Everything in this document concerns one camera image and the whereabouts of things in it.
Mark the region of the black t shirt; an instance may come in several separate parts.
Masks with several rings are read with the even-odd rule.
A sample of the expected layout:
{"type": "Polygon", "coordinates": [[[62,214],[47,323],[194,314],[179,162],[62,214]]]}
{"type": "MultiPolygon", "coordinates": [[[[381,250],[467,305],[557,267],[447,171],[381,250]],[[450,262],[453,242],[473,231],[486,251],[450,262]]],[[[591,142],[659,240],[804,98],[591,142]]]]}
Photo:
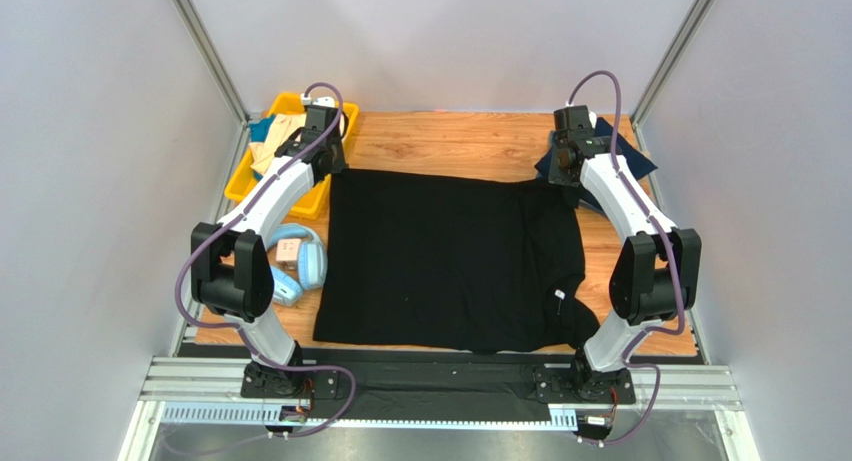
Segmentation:
{"type": "Polygon", "coordinates": [[[542,180],[334,176],[314,339],[480,353],[581,346],[599,321],[577,297],[577,200],[542,180]]]}

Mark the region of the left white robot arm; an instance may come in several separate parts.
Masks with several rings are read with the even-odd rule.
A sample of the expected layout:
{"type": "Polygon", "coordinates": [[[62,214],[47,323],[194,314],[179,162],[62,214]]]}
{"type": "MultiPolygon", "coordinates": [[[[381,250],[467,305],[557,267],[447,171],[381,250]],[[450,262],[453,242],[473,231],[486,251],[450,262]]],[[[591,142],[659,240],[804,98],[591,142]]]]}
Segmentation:
{"type": "Polygon", "coordinates": [[[271,306],[275,281],[266,244],[297,201],[346,166],[338,106],[311,104],[297,138],[275,151],[261,181],[217,223],[191,234],[193,300],[221,316],[249,349],[260,372],[290,380],[305,373],[301,348],[271,306]]]}

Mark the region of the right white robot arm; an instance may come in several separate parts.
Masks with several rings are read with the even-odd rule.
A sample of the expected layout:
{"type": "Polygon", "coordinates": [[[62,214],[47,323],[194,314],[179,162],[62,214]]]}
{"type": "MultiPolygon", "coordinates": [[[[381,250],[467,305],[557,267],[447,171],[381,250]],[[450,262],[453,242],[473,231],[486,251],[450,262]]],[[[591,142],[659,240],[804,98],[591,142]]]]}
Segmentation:
{"type": "Polygon", "coordinates": [[[609,281],[612,309],[573,365],[586,384],[610,381],[650,333],[684,332],[702,243],[695,230],[678,228],[654,205],[617,139],[596,136],[586,106],[556,110],[554,124],[549,182],[590,192],[622,243],[609,281]]]}

